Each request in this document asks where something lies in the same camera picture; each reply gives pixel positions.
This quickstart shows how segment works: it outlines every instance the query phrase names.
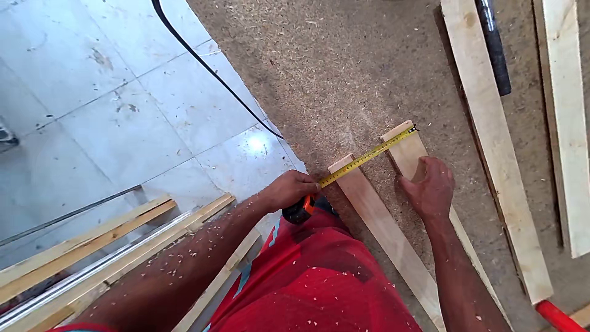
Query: floor tile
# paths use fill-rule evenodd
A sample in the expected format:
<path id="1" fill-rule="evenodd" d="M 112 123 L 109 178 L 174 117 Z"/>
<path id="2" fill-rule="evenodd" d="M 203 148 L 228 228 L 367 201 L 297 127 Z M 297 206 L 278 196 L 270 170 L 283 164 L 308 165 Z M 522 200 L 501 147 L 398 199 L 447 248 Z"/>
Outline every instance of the floor tile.
<path id="1" fill-rule="evenodd" d="M 57 122 L 0 154 L 0 236 L 6 238 L 114 193 Z"/>
<path id="2" fill-rule="evenodd" d="M 195 158 L 149 180 L 142 187 L 148 200 L 170 194 L 181 212 L 203 207 L 224 194 Z"/>
<path id="3" fill-rule="evenodd" d="M 137 76 L 186 51 L 166 29 L 151 1 L 81 1 Z M 161 3 L 172 26 L 191 47 L 211 39 L 186 1 Z"/>
<path id="4" fill-rule="evenodd" d="M 0 58 L 55 117 L 133 79 L 77 0 L 19 2 L 0 31 Z"/>
<path id="5" fill-rule="evenodd" d="M 278 140 L 260 124 L 196 156 L 223 191 L 243 201 L 294 169 Z"/>
<path id="6" fill-rule="evenodd" d="M 268 119 L 266 119 L 264 121 L 264 123 L 266 123 L 266 125 L 269 126 L 270 129 L 272 129 L 274 132 L 276 132 L 282 136 L 282 134 L 278 130 L 278 128 L 272 122 L 270 122 Z M 277 139 L 278 139 L 279 143 L 281 143 L 281 146 L 284 148 L 285 153 L 289 157 L 289 160 L 295 166 L 295 169 L 297 171 L 307 173 L 307 168 L 305 167 L 305 163 L 303 161 L 299 160 L 299 158 L 295 155 L 295 152 L 293 152 L 293 150 L 291 149 L 291 146 L 289 145 L 289 143 L 287 143 L 287 141 L 285 141 L 284 139 L 280 139 L 278 137 L 277 137 Z"/>
<path id="7" fill-rule="evenodd" d="M 22 137 L 35 128 L 53 120 L 20 78 L 0 61 L 0 116 L 17 137 Z"/>
<path id="8" fill-rule="evenodd" d="M 195 155 L 257 123 L 188 53 L 139 80 Z"/>
<path id="9" fill-rule="evenodd" d="M 117 190 L 144 183 L 192 158 L 138 81 L 58 121 Z"/>
<path id="10" fill-rule="evenodd" d="M 240 75 L 235 71 L 230 61 L 227 60 L 214 40 L 209 40 L 197 47 L 196 53 L 197 55 L 202 56 L 203 61 L 216 72 L 216 74 L 235 92 L 236 95 L 238 95 L 238 97 L 240 97 L 240 99 L 242 99 L 244 103 L 246 103 L 246 105 L 248 105 L 258 118 L 261 120 L 266 119 L 266 114 L 262 111 L 260 105 L 254 99 Z M 219 83 L 217 79 L 215 79 L 214 82 L 215 85 L 212 86 L 213 88 L 227 93 L 228 98 L 233 98 L 225 88 L 218 85 L 221 83 Z M 240 106 L 240 110 L 246 114 L 250 114 L 241 104 L 238 105 Z"/>

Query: hand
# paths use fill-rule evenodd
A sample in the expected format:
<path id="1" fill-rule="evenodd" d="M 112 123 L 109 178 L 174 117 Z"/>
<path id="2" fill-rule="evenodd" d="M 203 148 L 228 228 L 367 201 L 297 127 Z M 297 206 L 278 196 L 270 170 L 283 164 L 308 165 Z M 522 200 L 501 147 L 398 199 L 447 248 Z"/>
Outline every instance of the hand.
<path id="1" fill-rule="evenodd" d="M 434 157 L 420 157 L 419 162 L 426 168 L 424 180 L 413 183 L 405 177 L 399 177 L 399 184 L 423 222 L 447 219 L 455 189 L 453 172 Z"/>
<path id="2" fill-rule="evenodd" d="M 282 173 L 258 195 L 268 206 L 268 212 L 276 212 L 297 203 L 303 196 L 318 193 L 321 186 L 311 176 L 289 170 Z"/>

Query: black cable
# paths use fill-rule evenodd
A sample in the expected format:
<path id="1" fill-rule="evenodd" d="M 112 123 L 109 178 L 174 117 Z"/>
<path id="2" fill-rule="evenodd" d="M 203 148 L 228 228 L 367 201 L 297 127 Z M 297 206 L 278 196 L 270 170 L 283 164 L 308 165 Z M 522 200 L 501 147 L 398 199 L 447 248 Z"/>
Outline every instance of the black cable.
<path id="1" fill-rule="evenodd" d="M 160 0 L 152 0 L 152 4 L 153 4 L 153 9 L 156 10 L 156 13 L 158 14 L 159 18 L 162 20 L 162 23 L 164 23 L 164 25 L 166 26 L 166 28 L 168 28 L 168 30 L 170 31 L 170 33 L 172 35 L 174 35 L 174 37 L 176 37 L 176 39 L 185 47 L 185 49 L 187 51 L 189 51 L 190 54 L 192 54 L 192 56 L 195 57 L 195 59 L 200 62 L 200 64 L 202 64 L 223 86 L 225 86 L 225 88 L 240 102 L 240 104 L 242 104 L 243 107 L 246 108 L 246 110 L 248 110 L 248 112 L 250 112 L 250 114 L 252 114 L 252 116 L 258 120 L 258 122 L 265 127 L 268 131 L 270 131 L 271 133 L 273 133 L 273 135 L 275 135 L 276 137 L 280 138 L 280 139 L 284 139 L 281 135 L 275 133 L 274 131 L 272 131 L 264 122 L 262 122 L 262 120 L 260 120 L 258 118 L 258 116 L 256 116 L 256 114 L 254 114 L 254 112 L 252 112 L 252 110 L 248 107 L 248 105 L 246 105 L 242 99 L 240 99 L 240 97 L 238 97 L 238 95 L 235 94 L 235 92 L 227 85 L 225 84 L 225 82 L 223 82 L 223 80 L 213 71 L 213 69 L 211 69 L 204 61 L 203 59 L 201 59 L 201 57 L 199 55 L 197 55 L 197 53 L 189 46 L 189 44 L 186 43 L 186 41 L 184 41 L 184 39 L 182 39 L 182 37 L 178 34 L 178 32 L 176 32 L 176 30 L 174 30 L 174 27 L 172 27 L 172 24 L 170 24 L 170 22 L 168 21 L 168 19 L 166 18 L 166 16 L 164 15 L 164 12 L 162 11 L 162 5 L 160 4 Z"/>

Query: wooden slat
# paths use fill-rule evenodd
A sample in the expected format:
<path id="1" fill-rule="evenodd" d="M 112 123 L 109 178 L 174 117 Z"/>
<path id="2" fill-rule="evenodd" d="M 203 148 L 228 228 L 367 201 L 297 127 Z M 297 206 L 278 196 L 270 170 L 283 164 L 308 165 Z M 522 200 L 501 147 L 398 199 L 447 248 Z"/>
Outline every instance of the wooden slat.
<path id="1" fill-rule="evenodd" d="M 395 127 L 394 129 L 391 129 L 385 135 L 381 136 L 381 138 L 383 139 L 383 141 L 387 141 L 395 135 L 401 133 L 402 131 L 411 128 L 413 125 L 414 124 L 412 123 L 412 121 L 408 120 L 400 124 L 399 126 Z M 397 143 L 396 145 L 390 147 L 388 152 L 391 158 L 393 159 L 395 166 L 404 177 L 412 179 L 412 181 L 421 181 L 424 179 L 425 169 L 423 164 L 421 164 L 418 161 L 418 158 L 425 157 L 428 155 L 428 153 L 426 153 L 426 149 L 424 148 L 424 144 L 422 143 L 422 140 L 420 139 L 420 135 L 418 133 L 413 134 L 410 137 L 401 141 L 400 143 Z M 510 328 L 512 328 L 512 325 L 508 320 L 508 316 L 506 315 L 506 312 L 504 311 L 504 308 L 500 303 L 500 299 L 498 299 L 496 291 L 492 287 L 491 282 L 487 277 L 487 274 L 483 269 L 483 266 L 481 265 L 479 258 L 477 257 L 476 251 L 475 249 L 473 249 L 473 245 L 471 244 L 471 241 L 469 240 L 469 237 L 467 236 L 467 233 L 463 228 L 463 224 L 461 224 L 461 220 L 459 220 L 457 212 L 455 212 L 455 208 L 452 205 L 451 210 L 449 212 L 449 219 L 451 220 L 451 223 L 455 228 L 455 232 L 457 233 L 459 241 L 461 241 L 461 244 L 465 249 L 465 253 L 467 253 L 467 256 L 469 256 L 469 259 L 471 260 L 473 267 L 475 267 L 477 274 L 479 274 L 481 281 L 483 281 L 492 299 L 494 299 L 494 302 L 498 306 L 498 309 L 502 313 L 502 316 L 504 316 L 504 319 L 506 320 Z"/>
<path id="2" fill-rule="evenodd" d="M 571 314 L 569 318 L 573 319 L 574 322 L 578 323 L 581 327 L 587 328 L 590 326 L 590 304 L 582 309 Z M 558 332 L 554 327 L 548 327 L 542 332 Z"/>
<path id="3" fill-rule="evenodd" d="M 553 287 L 510 139 L 504 109 L 473 0 L 441 0 L 455 62 L 477 133 L 481 156 L 506 223 L 525 291 L 532 304 L 550 297 Z"/>
<path id="4" fill-rule="evenodd" d="M 172 332 L 187 332 L 191 327 L 192 323 L 199 318 L 203 309 L 207 306 L 207 304 L 213 299 L 215 294 L 219 291 L 219 289 L 223 286 L 225 281 L 230 277 L 231 273 L 234 269 L 238 266 L 242 258 L 248 253 L 254 242 L 260 237 L 260 233 L 257 230 L 253 229 L 250 233 L 246 236 L 246 238 L 240 243 L 234 253 L 231 254 L 230 258 L 225 263 L 224 267 L 221 268 L 221 271 L 217 274 L 215 279 L 209 284 L 207 289 L 201 294 L 192 308 L 189 310 L 188 313 L 184 317 L 182 317 L 181 321 L 176 325 L 176 327 L 172 330 Z"/>
<path id="5" fill-rule="evenodd" d="M 59 295 L 52 297 L 35 308 L 20 313 L 14 319 L 1 325 L 0 330 L 3 332 L 22 332 L 43 324 L 45 321 L 50 320 L 52 315 L 63 310 L 64 307 L 75 306 L 78 299 L 90 291 L 95 291 L 96 287 L 102 282 L 116 281 L 122 275 L 131 271 L 181 236 L 195 231 L 204 221 L 230 204 L 234 199 L 234 196 L 225 194 L 195 213 L 184 214 L 178 217 L 178 222 L 172 227 L 164 226 L 163 231 L 157 232 L 137 245 L 134 245 L 125 251 L 124 254 L 103 265 L 97 271 L 93 271 L 93 273 Z"/>
<path id="6" fill-rule="evenodd" d="M 0 303 L 10 300 L 175 206 L 176 202 L 165 195 L 111 219 L 86 234 L 5 268 L 0 271 Z"/>
<path id="7" fill-rule="evenodd" d="M 590 165 L 575 0 L 534 0 L 563 242 L 590 252 Z"/>
<path id="8" fill-rule="evenodd" d="M 330 166 L 328 170 L 335 172 L 353 159 L 352 154 L 349 154 Z M 424 263 L 399 229 L 397 222 L 369 180 L 359 168 L 356 168 L 336 182 L 395 265 L 438 331 L 446 331 L 434 278 L 426 270 Z"/>

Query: left hand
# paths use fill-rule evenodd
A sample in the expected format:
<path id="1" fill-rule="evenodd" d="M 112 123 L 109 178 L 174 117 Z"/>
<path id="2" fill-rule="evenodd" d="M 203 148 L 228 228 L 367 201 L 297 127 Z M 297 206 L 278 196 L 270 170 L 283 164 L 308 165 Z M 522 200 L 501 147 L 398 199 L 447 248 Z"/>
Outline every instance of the left hand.
<path id="1" fill-rule="evenodd" d="M 303 196 L 318 193 L 321 189 L 320 184 L 311 176 L 288 170 L 263 189 L 258 197 L 268 207 L 268 212 L 273 213 L 290 207 Z"/>

